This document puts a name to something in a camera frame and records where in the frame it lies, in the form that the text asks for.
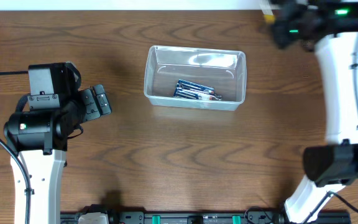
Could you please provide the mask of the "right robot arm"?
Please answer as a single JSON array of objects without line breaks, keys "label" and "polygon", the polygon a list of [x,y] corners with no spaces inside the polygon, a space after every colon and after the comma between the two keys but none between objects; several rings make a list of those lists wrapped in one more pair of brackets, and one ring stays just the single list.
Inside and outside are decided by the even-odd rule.
[{"label": "right robot arm", "polygon": [[303,153],[304,177],[275,223],[342,223],[323,213],[328,201],[358,179],[358,1],[279,1],[271,25],[276,45],[311,42],[323,80],[326,144]]}]

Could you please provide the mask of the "silver ring wrench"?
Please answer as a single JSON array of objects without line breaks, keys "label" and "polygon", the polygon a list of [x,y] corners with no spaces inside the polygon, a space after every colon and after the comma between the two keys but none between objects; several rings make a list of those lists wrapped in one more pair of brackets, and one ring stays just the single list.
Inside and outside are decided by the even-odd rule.
[{"label": "silver ring wrench", "polygon": [[185,98],[191,100],[222,100],[221,96],[205,93],[202,91],[182,88],[180,84],[177,84],[173,96],[176,98]]}]

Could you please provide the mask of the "blue precision screwdriver set case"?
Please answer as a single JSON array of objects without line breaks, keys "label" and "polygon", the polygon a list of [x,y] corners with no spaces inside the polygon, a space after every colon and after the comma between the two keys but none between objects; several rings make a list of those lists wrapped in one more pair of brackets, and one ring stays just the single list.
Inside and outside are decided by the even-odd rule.
[{"label": "blue precision screwdriver set case", "polygon": [[205,92],[205,93],[210,93],[210,94],[213,94],[213,95],[217,95],[215,93],[215,89],[213,87],[210,87],[210,86],[204,86],[204,85],[201,85],[201,84],[198,84],[198,83],[194,83],[194,82],[190,82],[190,81],[182,80],[182,79],[179,79],[177,84],[180,84],[182,88],[192,89],[192,90],[197,90],[197,91],[202,91],[202,92]]}]

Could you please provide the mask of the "black yellow screwdriver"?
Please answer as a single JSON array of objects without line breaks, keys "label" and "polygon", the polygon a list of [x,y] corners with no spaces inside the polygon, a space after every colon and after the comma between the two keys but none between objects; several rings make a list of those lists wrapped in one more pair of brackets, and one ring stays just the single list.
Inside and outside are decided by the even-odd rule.
[{"label": "black yellow screwdriver", "polygon": [[259,0],[260,10],[264,15],[264,20],[267,24],[273,24],[275,22],[275,16],[273,14],[269,0]]}]

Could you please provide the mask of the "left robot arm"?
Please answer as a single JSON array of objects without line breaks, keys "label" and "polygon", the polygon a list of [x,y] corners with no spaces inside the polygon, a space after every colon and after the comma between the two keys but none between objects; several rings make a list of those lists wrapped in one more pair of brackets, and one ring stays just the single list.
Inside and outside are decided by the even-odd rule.
[{"label": "left robot arm", "polygon": [[60,223],[63,169],[68,140],[81,124],[110,114],[102,85],[80,89],[72,62],[31,65],[30,93],[4,125],[14,152],[15,223]]}]

